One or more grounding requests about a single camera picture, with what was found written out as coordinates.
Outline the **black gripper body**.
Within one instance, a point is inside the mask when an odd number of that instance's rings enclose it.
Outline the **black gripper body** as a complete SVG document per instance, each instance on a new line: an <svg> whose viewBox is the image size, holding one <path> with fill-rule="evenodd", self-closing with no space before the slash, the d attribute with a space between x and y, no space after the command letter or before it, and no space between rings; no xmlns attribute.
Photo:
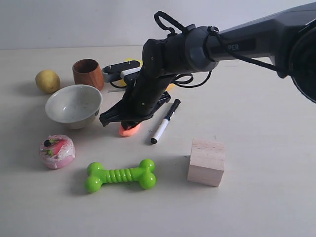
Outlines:
<svg viewBox="0 0 316 237"><path fill-rule="evenodd" d="M143 121L152 116L154 107L172 81L172 75L152 77L141 68L122 71L127 84L122 98L122 120Z"/></svg>

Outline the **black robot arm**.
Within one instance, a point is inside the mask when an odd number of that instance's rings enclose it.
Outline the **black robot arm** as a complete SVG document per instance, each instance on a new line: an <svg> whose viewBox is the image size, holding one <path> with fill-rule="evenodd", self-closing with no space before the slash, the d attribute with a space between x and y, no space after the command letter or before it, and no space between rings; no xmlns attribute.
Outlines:
<svg viewBox="0 0 316 237"><path fill-rule="evenodd" d="M211 73L220 61L238 59L291 77L310 101L316 99L316 5L290 8L220 31L214 26L183 26L158 11L156 23L168 36L149 39L143 65L123 98L99 117L129 130L150 119L170 100L166 88L182 76Z"/></svg>

